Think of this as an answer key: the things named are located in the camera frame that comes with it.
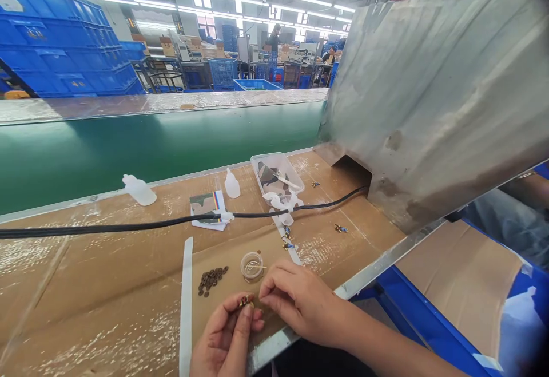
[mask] green conveyor belt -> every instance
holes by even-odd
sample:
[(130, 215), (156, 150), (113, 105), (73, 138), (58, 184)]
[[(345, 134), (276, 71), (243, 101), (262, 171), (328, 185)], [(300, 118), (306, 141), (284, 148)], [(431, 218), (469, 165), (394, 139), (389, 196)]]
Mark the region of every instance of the green conveyor belt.
[(0, 215), (314, 146), (323, 102), (0, 126)]

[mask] white plastic bottle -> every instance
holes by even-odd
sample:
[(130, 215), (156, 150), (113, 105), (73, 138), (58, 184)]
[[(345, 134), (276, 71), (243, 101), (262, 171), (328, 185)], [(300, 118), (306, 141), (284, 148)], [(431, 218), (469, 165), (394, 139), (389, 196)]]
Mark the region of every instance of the white plastic bottle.
[(227, 178), (225, 179), (225, 190), (231, 198), (240, 197), (240, 184), (234, 174), (227, 168)]
[(126, 184), (126, 192), (139, 204), (150, 205), (156, 201), (156, 194), (143, 180), (138, 180), (132, 175), (124, 174), (122, 182)]

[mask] black power cord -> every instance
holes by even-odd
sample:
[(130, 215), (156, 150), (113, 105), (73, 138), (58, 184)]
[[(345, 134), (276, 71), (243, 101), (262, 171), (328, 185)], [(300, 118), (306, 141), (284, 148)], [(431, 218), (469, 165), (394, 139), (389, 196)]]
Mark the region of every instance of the black power cord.
[[(333, 207), (343, 201), (349, 199), (356, 193), (367, 189), (367, 186), (362, 186), (357, 188), (346, 196), (340, 198), (339, 200), (333, 201), (326, 204), (316, 204), (316, 205), (301, 205), (299, 207), (294, 207), (294, 211), (299, 211), (303, 209), (315, 209), (315, 208), (326, 208)], [(235, 218), (265, 218), (265, 217), (274, 217), (282, 214), (286, 214), (288, 210), (274, 211), (269, 213), (233, 213)], [(166, 221), (156, 221), (154, 223), (140, 223), (140, 224), (116, 224), (116, 225), (89, 225), (89, 226), (80, 226), (80, 227), (52, 227), (52, 228), (14, 228), (14, 229), (0, 229), (0, 239), (23, 239), (23, 238), (42, 238), (42, 237), (56, 237), (56, 236), (65, 236), (65, 235), (79, 235), (79, 234), (98, 234), (106, 232), (125, 232), (125, 231), (140, 231), (148, 229), (156, 229), (169, 227), (171, 225), (188, 223), (193, 220), (204, 220), (211, 219), (211, 214), (200, 214), (195, 216), (180, 217), (173, 220)]]

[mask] hand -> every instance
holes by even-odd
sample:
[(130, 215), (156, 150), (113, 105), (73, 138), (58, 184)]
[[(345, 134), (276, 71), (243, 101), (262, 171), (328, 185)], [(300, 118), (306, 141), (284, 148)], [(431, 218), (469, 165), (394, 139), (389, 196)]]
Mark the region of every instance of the hand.
[(250, 331), (259, 332), (265, 326), (262, 310), (253, 309), (252, 304), (238, 311), (240, 300), (246, 295), (253, 301), (253, 294), (233, 294), (213, 312), (193, 350), (191, 377), (246, 375)]
[(350, 303), (342, 300), (310, 270), (279, 260), (267, 273), (259, 300), (300, 336), (321, 346), (342, 348), (342, 330)]

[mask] cardboard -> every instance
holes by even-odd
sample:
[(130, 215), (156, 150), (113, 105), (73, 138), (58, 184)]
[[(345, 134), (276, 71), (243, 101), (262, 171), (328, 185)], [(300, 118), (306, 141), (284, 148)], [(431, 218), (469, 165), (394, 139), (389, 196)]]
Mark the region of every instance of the cardboard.
[[(289, 160), (305, 184), (299, 198), (306, 204), (333, 201), (369, 184), (360, 167), (330, 167), (314, 152)], [(241, 196), (225, 197), (227, 210), (269, 211), (251, 165), (235, 168), (233, 174)], [(147, 207), (124, 194), (0, 227), (173, 219), (190, 215), (190, 196), (224, 190), (225, 176), (222, 169), (154, 186), (158, 199)], [(320, 185), (312, 188), (313, 182)], [(404, 238), (365, 195), (332, 209), (295, 213), (294, 219), (292, 242), (299, 247), (299, 258), (332, 289)], [(349, 232), (337, 233), (335, 223)], [(177, 375), (185, 240), (192, 236), (193, 252), (200, 253), (272, 224), (272, 218), (237, 219), (222, 232), (180, 224), (127, 233), (0, 240), (0, 374), (80, 376), (93, 369), (97, 374)]]
[(498, 358), (503, 305), (522, 267), (516, 254), (458, 221), (396, 265), (477, 350)]
[[(241, 291), (255, 293), (256, 296), (259, 295), (261, 280), (266, 273), (266, 269), (263, 270), (263, 276), (258, 281), (250, 284), (244, 279), (240, 271), (242, 257), (249, 252), (255, 251), (261, 255), (263, 264), (266, 267), (270, 267), (278, 259), (291, 261), (292, 259), (288, 251), (282, 245), (281, 236), (276, 226), (272, 224), (193, 254), (193, 347), (202, 335), (202, 331), (210, 315), (229, 295)], [(225, 266), (229, 267), (229, 271), (223, 276), (217, 286), (210, 289), (208, 298), (199, 296), (198, 286), (200, 285), (202, 273)], [(265, 329), (260, 334), (252, 335), (252, 346), (258, 345), (265, 338), (273, 335), (284, 326), (284, 322), (268, 307), (263, 306), (258, 301), (254, 302), (254, 306), (264, 311)]]

